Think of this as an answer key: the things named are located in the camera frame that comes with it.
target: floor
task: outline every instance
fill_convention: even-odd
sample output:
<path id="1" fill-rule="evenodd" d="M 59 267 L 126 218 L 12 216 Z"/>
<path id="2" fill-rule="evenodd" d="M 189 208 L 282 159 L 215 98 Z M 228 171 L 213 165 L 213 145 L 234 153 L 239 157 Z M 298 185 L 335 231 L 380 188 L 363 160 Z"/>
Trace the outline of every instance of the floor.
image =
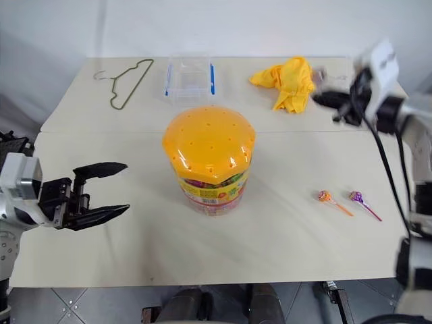
<path id="1" fill-rule="evenodd" d="M 395 279 L 337 281 L 345 288 L 355 323 L 393 313 L 402 292 Z M 288 324 L 339 324 L 338 306 L 312 282 L 273 283 Z M 9 296 L 11 323 L 139 324 L 141 310 L 161 306 L 184 287 L 15 288 Z M 246 324 L 244 286 L 202 286 L 215 300 L 213 320 Z"/>

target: yellow cloth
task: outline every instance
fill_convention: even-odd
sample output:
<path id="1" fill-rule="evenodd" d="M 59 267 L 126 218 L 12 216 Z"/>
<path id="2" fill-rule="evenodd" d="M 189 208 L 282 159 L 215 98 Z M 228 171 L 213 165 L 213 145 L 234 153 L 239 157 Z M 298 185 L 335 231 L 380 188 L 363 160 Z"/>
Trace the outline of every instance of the yellow cloth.
<path id="1" fill-rule="evenodd" d="M 314 91 L 312 69 L 304 57 L 293 57 L 285 62 L 257 72 L 249 81 L 255 86 L 276 88 L 280 91 L 273 110 L 302 113 L 309 93 Z"/>

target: orange lid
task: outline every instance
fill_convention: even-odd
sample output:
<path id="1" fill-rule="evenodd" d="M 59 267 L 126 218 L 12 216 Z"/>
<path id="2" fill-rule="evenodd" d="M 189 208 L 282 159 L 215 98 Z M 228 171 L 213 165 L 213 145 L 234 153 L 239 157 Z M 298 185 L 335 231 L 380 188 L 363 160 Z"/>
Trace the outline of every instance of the orange lid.
<path id="1" fill-rule="evenodd" d="M 163 147 L 181 178 L 209 184 L 246 171 L 255 131 L 240 113 L 223 107 L 189 109 L 168 125 Z"/>

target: table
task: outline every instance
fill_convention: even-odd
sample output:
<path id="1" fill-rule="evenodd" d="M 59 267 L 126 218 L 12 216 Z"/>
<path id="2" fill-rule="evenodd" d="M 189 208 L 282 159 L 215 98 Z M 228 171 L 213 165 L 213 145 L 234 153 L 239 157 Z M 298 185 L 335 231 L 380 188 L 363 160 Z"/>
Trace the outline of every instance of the table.
<path id="1" fill-rule="evenodd" d="M 88 59 L 65 93 L 60 104 L 42 126 L 42 132 L 160 132 L 182 109 L 174 107 L 164 95 L 168 58 L 156 57 L 140 86 L 124 108 L 117 111 L 109 106 L 111 80 L 94 80 L 96 72 L 105 70 L 101 77 L 117 76 L 142 58 Z M 257 132 L 305 132 L 357 130 L 331 122 L 333 109 L 323 109 L 309 100 L 306 111 L 291 115 L 272 111 L 278 91 L 253 86 L 248 78 L 255 72 L 283 63 L 286 58 L 215 58 L 215 105 L 239 111 Z M 333 83 L 348 89 L 353 76 L 352 60 L 347 58 L 308 59 L 312 67 L 325 67 L 331 77 L 346 76 Z M 117 83 L 121 105 L 145 69 L 134 70 Z M 400 86 L 395 89 L 404 94 Z"/>
<path id="2" fill-rule="evenodd" d="M 196 285 L 394 275 L 404 227 L 372 136 L 333 124 L 333 111 L 311 101 L 300 115 L 272 111 L 277 91 L 253 87 L 247 77 L 282 59 L 213 60 L 219 91 L 215 103 L 240 111 L 257 131 L 244 198 L 236 210 L 216 218 L 188 206 L 161 146 L 162 131 L 180 111 L 163 98 L 167 59 L 155 59 L 123 111 L 108 105 L 110 83 L 92 79 L 95 70 L 117 75 L 138 60 L 89 59 L 35 143 L 44 181 L 72 178 L 72 169 L 81 165 L 127 163 L 129 168 L 113 177 L 90 180 L 85 191 L 92 207 L 129 203 L 130 209 L 80 232 L 39 227 L 24 233 L 11 286 Z M 310 62 L 325 66 L 331 75 L 349 75 L 349 59 Z M 396 92 L 403 94 L 400 87 Z M 403 193 L 396 141 L 382 139 Z M 410 168 L 410 157 L 407 164 Z M 322 189 L 330 190 L 355 217 L 317 201 Z M 351 190 L 362 191 L 383 222 L 350 202 L 346 197 Z"/>

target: black cable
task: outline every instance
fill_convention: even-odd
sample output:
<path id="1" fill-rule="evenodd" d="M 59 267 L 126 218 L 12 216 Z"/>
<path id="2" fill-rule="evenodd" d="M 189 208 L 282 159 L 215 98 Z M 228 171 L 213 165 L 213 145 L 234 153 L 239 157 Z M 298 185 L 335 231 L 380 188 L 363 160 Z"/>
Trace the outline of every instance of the black cable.
<path id="1" fill-rule="evenodd" d="M 403 314 L 389 314 L 373 317 L 363 322 L 363 324 L 432 324 L 424 317 L 403 315 Z"/>
<path id="2" fill-rule="evenodd" d="M 396 204 L 398 206 L 402 221 L 404 222 L 404 225 L 405 225 L 405 228 L 406 228 L 406 231 L 408 234 L 408 238 L 411 238 L 410 227 L 409 227 L 408 222 L 405 219 L 404 210 L 402 209 L 402 205 L 400 204 L 400 201 L 399 201 L 398 192 L 396 191 L 396 187 L 394 185 L 392 171 L 390 169 L 389 162 L 387 160 L 387 155 L 385 155 L 383 143 L 382 143 L 381 139 L 379 138 L 377 131 L 371 125 L 369 120 L 366 119 L 364 111 L 362 109 L 360 109 L 357 105 L 357 92 L 359 91 L 360 86 L 362 86 L 361 84 L 359 84 L 360 83 L 359 80 L 362 80 L 361 74 L 358 75 L 357 79 L 354 81 L 353 85 L 350 88 L 350 102 L 351 102 L 351 105 L 353 106 L 354 110 L 362 118 L 364 123 L 367 125 L 368 129 L 372 132 L 373 138 L 375 139 L 375 142 L 377 143 L 379 155 L 381 156 L 381 160 L 383 161 L 385 172 L 386 172 L 388 180 L 390 182 L 391 191 L 393 192 L 393 196 L 394 196 L 394 199 L 395 199 Z"/>
<path id="3" fill-rule="evenodd" d="M 408 199 L 408 210 L 411 211 L 412 210 L 411 209 L 411 190 L 410 190 L 410 182 L 408 181 L 408 174 L 406 173 L 404 145 L 402 144 L 402 136 L 401 136 L 398 129 L 395 130 L 395 135 L 396 135 L 396 140 L 398 141 L 398 146 L 399 146 L 400 166 L 402 168 L 402 173 L 404 174 L 406 197 Z"/>

